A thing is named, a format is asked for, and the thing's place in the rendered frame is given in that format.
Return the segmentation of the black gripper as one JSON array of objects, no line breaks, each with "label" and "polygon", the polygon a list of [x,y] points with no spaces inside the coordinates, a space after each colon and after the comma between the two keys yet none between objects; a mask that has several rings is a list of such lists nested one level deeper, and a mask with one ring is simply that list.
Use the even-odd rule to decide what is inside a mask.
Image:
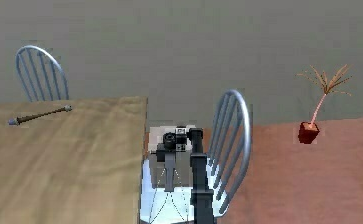
[{"label": "black gripper", "polygon": [[176,167],[176,134],[165,133],[163,135],[163,142],[157,145],[156,156],[158,162],[164,163],[164,168],[158,168],[160,172],[156,176],[156,183],[154,187],[154,195],[149,215],[149,224],[153,224],[159,216],[163,204],[166,202],[161,197],[160,185],[163,183],[163,176],[165,175],[165,192],[174,191],[174,174],[178,186],[175,188],[173,196],[173,209],[176,212],[175,222],[189,222],[190,206],[187,204],[186,191],[182,186],[182,180]]}]

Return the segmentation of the dry plant in red pot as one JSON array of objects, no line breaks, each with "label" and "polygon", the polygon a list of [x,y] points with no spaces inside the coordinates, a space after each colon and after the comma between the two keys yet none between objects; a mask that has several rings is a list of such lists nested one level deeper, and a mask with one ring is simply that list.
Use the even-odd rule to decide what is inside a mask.
[{"label": "dry plant in red pot", "polygon": [[298,140],[301,144],[312,144],[320,133],[320,128],[316,124],[316,119],[325,101],[325,98],[331,93],[350,95],[349,92],[336,90],[336,87],[348,82],[351,79],[351,76],[345,77],[345,75],[350,70],[350,65],[343,65],[335,72],[332,77],[329,77],[325,70],[319,72],[319,70],[316,69],[313,65],[311,65],[310,68],[312,69],[311,72],[303,71],[301,73],[298,73],[298,76],[304,77],[313,84],[317,85],[321,89],[322,95],[318,103],[316,104],[311,119],[309,121],[303,121],[300,123]]}]

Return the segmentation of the dark rod with grey ends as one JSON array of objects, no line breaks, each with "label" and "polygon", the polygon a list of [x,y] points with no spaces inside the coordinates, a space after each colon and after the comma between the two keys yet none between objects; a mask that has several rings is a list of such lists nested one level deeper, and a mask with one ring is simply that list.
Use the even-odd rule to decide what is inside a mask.
[{"label": "dark rod with grey ends", "polygon": [[31,121],[33,119],[37,119],[39,117],[47,116],[47,115],[54,114],[54,113],[60,113],[60,112],[70,112],[71,110],[72,110],[71,105],[65,105],[64,107],[61,107],[59,109],[49,111],[49,112],[44,112],[44,113],[39,113],[39,114],[34,114],[34,115],[28,115],[28,116],[23,116],[23,117],[11,118],[11,119],[8,120],[8,124],[10,126],[18,126],[21,123],[28,122],[28,121]]}]

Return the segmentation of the light wooden table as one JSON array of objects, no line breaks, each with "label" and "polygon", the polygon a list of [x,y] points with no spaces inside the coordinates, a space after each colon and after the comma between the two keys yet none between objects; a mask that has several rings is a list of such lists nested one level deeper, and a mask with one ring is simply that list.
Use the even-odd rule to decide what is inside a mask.
[{"label": "light wooden table", "polygon": [[137,224],[147,100],[0,104],[0,224]]}]

